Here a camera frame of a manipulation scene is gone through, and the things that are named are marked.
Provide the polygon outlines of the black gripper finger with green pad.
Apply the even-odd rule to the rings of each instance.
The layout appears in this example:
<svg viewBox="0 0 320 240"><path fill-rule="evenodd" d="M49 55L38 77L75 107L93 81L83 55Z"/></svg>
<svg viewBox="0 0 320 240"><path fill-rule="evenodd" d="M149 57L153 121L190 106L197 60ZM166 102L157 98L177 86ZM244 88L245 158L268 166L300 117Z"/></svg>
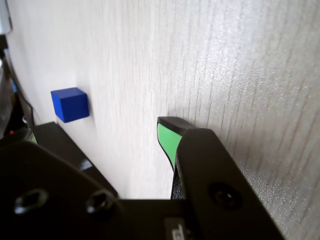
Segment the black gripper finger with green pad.
<svg viewBox="0 0 320 240"><path fill-rule="evenodd" d="M157 139L179 177L203 240L281 240L283 235L214 133L174 116L157 118Z"/></svg>
<svg viewBox="0 0 320 240"><path fill-rule="evenodd" d="M29 134L0 141L1 239L132 240L115 196Z"/></svg>

